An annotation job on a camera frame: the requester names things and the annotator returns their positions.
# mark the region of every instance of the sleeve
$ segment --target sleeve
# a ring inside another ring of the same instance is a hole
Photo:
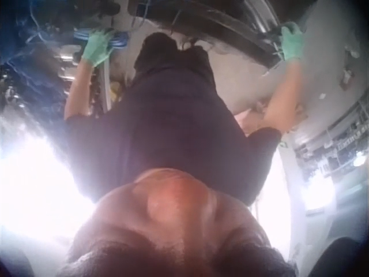
[[[66,121],[70,169],[78,190],[96,201],[100,184],[99,152],[101,130],[99,119],[75,115]]]
[[[252,133],[248,138],[249,157],[252,159],[248,169],[250,186],[247,205],[251,205],[264,186],[266,177],[272,165],[273,155],[281,141],[282,134],[273,128],[262,128]]]

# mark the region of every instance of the dark hair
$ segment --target dark hair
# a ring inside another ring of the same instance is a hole
[[[219,253],[209,267],[212,276],[296,276],[293,266],[286,263],[278,251],[255,245]],[[161,260],[158,255],[110,246],[66,264],[57,277],[193,276],[193,273]]]

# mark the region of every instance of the forearm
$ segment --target forearm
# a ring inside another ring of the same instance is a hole
[[[77,68],[69,96],[65,105],[64,119],[74,115],[89,114],[90,81],[93,73],[93,66],[90,62],[82,59]]]
[[[292,59],[287,63],[284,81],[277,87],[267,107],[264,121],[268,126],[281,133],[288,132],[293,127],[301,89],[301,61]]]

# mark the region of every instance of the person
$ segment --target person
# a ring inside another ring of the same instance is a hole
[[[291,26],[286,75],[248,137],[217,95],[208,53],[163,33],[145,39],[124,99],[89,117],[112,34],[90,35],[65,120],[75,182],[97,205],[59,276],[295,276],[247,208],[293,124],[303,34]]]

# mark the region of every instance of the hand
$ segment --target hand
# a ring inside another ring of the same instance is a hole
[[[292,32],[288,27],[282,27],[282,50],[284,60],[289,61],[293,58],[301,58],[303,55],[303,33],[296,23],[289,23]]]
[[[97,66],[105,61],[109,58],[112,52],[112,49],[109,49],[108,44],[113,35],[113,31],[92,32],[89,36],[82,58],[89,61],[93,66]]]

